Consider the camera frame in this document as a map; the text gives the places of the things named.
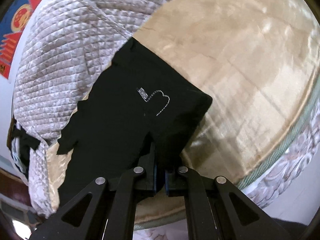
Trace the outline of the black pants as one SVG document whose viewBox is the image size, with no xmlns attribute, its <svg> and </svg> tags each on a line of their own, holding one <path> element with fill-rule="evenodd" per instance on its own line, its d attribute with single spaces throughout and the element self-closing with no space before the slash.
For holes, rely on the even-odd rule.
<svg viewBox="0 0 320 240">
<path fill-rule="evenodd" d="M 151 146 L 171 166 L 211 104 L 211 96 L 129 39 L 61 132 L 57 153 L 72 155 L 58 189 L 61 205 L 93 179 L 136 167 Z"/>
</svg>

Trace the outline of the dark clothes pile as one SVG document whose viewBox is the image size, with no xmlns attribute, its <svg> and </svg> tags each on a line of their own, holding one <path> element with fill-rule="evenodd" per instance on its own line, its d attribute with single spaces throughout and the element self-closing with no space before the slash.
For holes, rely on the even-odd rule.
<svg viewBox="0 0 320 240">
<path fill-rule="evenodd" d="M 9 135 L 11 156 L 18 170 L 28 178 L 30 164 L 30 150 L 36 150 L 40 141 L 28 135 L 22 126 L 14 120 Z"/>
</svg>

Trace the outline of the golden satin bedsheet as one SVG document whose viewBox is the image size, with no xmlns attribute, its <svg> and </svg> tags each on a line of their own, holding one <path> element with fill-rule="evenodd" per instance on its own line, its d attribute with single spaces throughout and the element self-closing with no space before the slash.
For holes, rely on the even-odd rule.
<svg viewBox="0 0 320 240">
<path fill-rule="evenodd" d="M 212 97 L 171 166 L 151 146 L 160 169 L 187 165 L 243 187 L 280 157 L 318 90 L 319 23 L 312 4 L 173 0 L 141 26 L 131 38 Z"/>
</svg>

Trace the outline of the quilted floral comforter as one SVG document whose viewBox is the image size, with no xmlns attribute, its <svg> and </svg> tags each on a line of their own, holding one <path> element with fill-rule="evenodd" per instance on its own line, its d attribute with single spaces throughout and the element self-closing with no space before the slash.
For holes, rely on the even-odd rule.
<svg viewBox="0 0 320 240">
<path fill-rule="evenodd" d="M 168 1 L 43 0 L 36 9 L 17 71 L 13 114 L 40 141 L 30 153 L 28 172 L 37 214 L 57 211 L 57 190 L 70 160 L 47 153 L 48 148 L 116 51 Z"/>
</svg>

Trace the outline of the red blue wall poster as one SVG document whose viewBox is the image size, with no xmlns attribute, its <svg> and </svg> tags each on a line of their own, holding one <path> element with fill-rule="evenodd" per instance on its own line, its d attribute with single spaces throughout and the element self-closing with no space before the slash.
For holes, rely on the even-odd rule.
<svg viewBox="0 0 320 240">
<path fill-rule="evenodd" d="M 13 57 L 31 15 L 42 0 L 13 0 L 1 19 L 1 76 L 9 78 Z"/>
</svg>

